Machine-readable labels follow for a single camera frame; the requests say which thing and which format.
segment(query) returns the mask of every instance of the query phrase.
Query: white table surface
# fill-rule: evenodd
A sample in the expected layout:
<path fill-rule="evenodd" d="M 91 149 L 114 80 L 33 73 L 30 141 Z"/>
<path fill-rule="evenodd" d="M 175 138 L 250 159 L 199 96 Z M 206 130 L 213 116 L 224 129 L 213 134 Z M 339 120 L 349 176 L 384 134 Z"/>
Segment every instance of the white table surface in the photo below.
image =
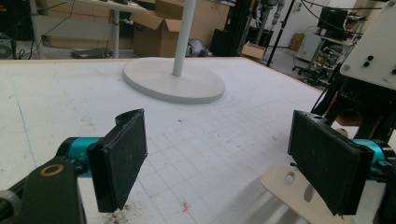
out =
<path fill-rule="evenodd" d="M 209 105 L 171 104 L 131 89 L 122 78 L 127 62 L 0 62 L 0 189 L 50 160 L 67 137 L 104 136 L 118 114 L 144 108 L 149 154 L 127 208 L 99 214 L 92 181 L 80 179 L 89 223 L 265 223 L 272 217 L 281 203 L 261 177 L 269 164 L 289 164 L 292 112 L 310 111 L 320 92 L 247 59 L 193 59 L 186 63 L 218 74 L 226 92 Z M 368 185 L 358 223 L 370 223 L 380 187 Z"/>

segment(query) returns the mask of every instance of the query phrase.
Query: white electronic panel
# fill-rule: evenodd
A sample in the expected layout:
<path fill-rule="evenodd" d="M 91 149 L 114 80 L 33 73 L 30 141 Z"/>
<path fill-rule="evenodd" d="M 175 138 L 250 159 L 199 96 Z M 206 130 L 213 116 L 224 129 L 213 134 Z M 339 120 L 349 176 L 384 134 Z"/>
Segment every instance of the white electronic panel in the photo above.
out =
<path fill-rule="evenodd" d="M 396 6 L 388 2 L 341 67 L 347 77 L 396 90 Z"/>

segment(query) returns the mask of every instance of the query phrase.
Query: cardboard box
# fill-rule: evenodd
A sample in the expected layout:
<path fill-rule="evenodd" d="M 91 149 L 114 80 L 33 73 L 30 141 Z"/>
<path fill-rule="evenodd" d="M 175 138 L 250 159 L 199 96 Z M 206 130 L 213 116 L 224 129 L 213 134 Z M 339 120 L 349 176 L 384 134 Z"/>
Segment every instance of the cardboard box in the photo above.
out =
<path fill-rule="evenodd" d="M 183 7 L 162 0 L 155 1 L 155 11 L 133 13 L 134 52 L 142 57 L 173 58 Z"/>
<path fill-rule="evenodd" d="M 247 43 L 242 48 L 242 57 L 248 58 L 256 63 L 262 62 L 262 56 L 264 56 L 265 48 L 252 43 Z"/>
<path fill-rule="evenodd" d="M 304 34 L 296 33 L 290 41 L 289 49 L 297 51 L 303 44 Z"/>
<path fill-rule="evenodd" d="M 185 0 L 165 0 L 184 6 Z M 191 39 L 199 39 L 210 46 L 216 29 L 223 30 L 228 18 L 230 6 L 213 0 L 197 0 L 190 32 Z"/>

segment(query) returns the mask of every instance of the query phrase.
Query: white round base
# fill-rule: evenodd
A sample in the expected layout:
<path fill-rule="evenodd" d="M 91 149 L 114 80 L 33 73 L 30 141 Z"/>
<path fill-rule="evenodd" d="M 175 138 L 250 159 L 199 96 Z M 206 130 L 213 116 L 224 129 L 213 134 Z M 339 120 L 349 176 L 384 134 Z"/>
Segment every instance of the white round base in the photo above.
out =
<path fill-rule="evenodd" d="M 217 101 L 225 92 L 224 81 L 199 66 L 184 63 L 180 77 L 172 75 L 173 59 L 142 58 L 124 67 L 126 82 L 148 96 L 188 105 Z"/>

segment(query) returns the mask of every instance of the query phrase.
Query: white pole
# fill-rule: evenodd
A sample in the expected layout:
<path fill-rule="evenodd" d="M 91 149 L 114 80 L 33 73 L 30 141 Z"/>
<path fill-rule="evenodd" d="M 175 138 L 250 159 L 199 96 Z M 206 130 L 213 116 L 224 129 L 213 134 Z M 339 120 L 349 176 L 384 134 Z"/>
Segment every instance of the white pole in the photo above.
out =
<path fill-rule="evenodd" d="M 187 44 L 189 43 L 192 18 L 194 16 L 196 0 L 185 0 L 181 29 L 178 34 L 176 57 L 172 74 L 180 77 L 183 70 L 184 58 L 186 57 Z"/>

